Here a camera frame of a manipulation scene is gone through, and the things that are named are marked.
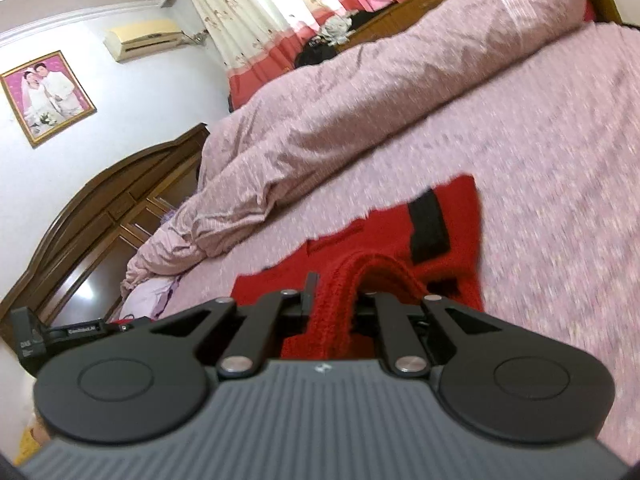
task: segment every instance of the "rolled comforter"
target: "rolled comforter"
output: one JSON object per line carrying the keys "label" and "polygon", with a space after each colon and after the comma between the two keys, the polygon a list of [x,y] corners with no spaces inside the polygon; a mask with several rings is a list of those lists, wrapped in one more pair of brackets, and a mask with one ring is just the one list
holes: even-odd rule
{"label": "rolled comforter", "polygon": [[392,38],[264,86],[212,129],[198,192],[140,247],[126,296],[251,234],[358,154],[577,28],[585,0],[447,0]]}

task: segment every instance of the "framed wedding photo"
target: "framed wedding photo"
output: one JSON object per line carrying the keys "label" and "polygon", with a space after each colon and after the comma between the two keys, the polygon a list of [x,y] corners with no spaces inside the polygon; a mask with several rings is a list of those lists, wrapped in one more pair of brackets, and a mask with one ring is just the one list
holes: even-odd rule
{"label": "framed wedding photo", "polygon": [[9,70],[0,81],[32,148],[95,112],[60,51]]}

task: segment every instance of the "groom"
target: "groom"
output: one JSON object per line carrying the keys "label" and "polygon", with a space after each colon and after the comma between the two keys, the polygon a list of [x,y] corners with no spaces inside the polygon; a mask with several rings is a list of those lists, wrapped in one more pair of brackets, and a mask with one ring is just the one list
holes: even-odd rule
{"label": "groom", "polygon": [[44,63],[38,63],[34,69],[42,78],[44,88],[53,96],[65,119],[82,112],[80,101],[74,93],[74,84],[62,72],[50,72]]}

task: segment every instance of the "red knit fabric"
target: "red knit fabric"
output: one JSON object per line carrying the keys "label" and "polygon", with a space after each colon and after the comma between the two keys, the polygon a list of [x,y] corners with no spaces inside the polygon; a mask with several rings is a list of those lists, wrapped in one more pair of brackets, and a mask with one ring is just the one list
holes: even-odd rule
{"label": "red knit fabric", "polygon": [[309,272],[318,272],[314,308],[303,335],[284,342],[282,356],[327,359],[361,354],[349,335],[357,290],[391,292],[416,303],[425,285],[455,280],[452,299],[482,310],[476,265],[480,242],[480,205],[473,177],[462,175],[435,187],[449,234],[450,250],[412,263],[414,231],[407,204],[375,210],[342,231],[308,240],[277,266],[253,276],[238,276],[232,291],[238,304],[253,304],[263,294],[302,289]]}

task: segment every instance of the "gray ribbed surface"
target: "gray ribbed surface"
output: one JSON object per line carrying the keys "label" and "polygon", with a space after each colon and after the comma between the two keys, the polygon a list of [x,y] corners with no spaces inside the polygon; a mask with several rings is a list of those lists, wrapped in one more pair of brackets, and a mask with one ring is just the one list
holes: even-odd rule
{"label": "gray ribbed surface", "polygon": [[23,468],[33,480],[615,480],[625,465],[596,441],[526,450],[485,440],[418,381],[376,361],[271,362],[228,381],[200,415],[148,444],[57,440]]}

